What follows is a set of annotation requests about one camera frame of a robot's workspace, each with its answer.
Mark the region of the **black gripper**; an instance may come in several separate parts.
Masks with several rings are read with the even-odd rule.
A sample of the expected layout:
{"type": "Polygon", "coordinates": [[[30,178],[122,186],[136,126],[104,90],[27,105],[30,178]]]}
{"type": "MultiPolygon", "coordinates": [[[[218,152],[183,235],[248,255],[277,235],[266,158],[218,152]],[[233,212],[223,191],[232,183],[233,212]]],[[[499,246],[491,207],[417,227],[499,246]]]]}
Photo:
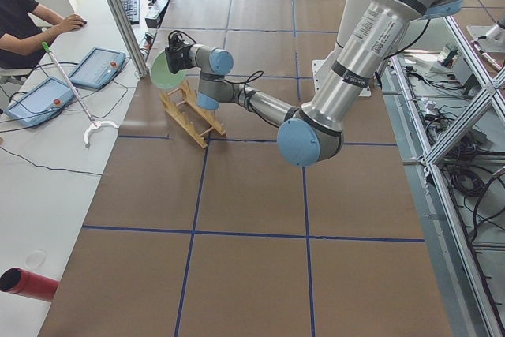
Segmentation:
{"type": "Polygon", "coordinates": [[[189,57],[192,47],[192,44],[186,44],[179,47],[168,45],[165,47],[167,66],[172,74],[177,74],[179,71],[194,67],[191,58],[189,57]]]}

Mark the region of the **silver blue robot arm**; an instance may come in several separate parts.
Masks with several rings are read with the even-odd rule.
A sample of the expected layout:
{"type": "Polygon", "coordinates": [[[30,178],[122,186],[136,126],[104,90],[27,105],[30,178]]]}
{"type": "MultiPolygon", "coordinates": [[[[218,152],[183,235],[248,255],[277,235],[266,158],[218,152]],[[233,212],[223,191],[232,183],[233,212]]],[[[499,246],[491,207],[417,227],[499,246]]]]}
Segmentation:
{"type": "Polygon", "coordinates": [[[216,110],[220,103],[236,103],[278,127],[282,157],[306,167],[330,159],[343,146],[343,120],[363,88],[368,87],[380,64],[398,53],[398,44],[411,21],[450,16],[463,0],[369,0],[342,49],[327,57],[323,83],[313,98],[291,106],[257,91],[247,82],[231,82],[226,75],[234,60],[230,52],[185,40],[185,33],[169,34],[167,66],[176,74],[198,68],[198,106],[216,110]]]}

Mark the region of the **person's right hand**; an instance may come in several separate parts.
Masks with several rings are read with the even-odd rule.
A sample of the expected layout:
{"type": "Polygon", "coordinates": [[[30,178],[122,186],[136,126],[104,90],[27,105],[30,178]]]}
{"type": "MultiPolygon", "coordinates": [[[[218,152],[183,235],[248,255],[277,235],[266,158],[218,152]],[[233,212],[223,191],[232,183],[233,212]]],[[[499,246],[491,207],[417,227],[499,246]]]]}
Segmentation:
{"type": "Polygon", "coordinates": [[[87,23],[88,22],[83,17],[81,17],[77,14],[72,14],[72,15],[69,15],[66,18],[64,18],[57,25],[57,27],[60,32],[64,33],[64,32],[71,32],[71,31],[81,29],[84,26],[86,26],[87,23]]]}

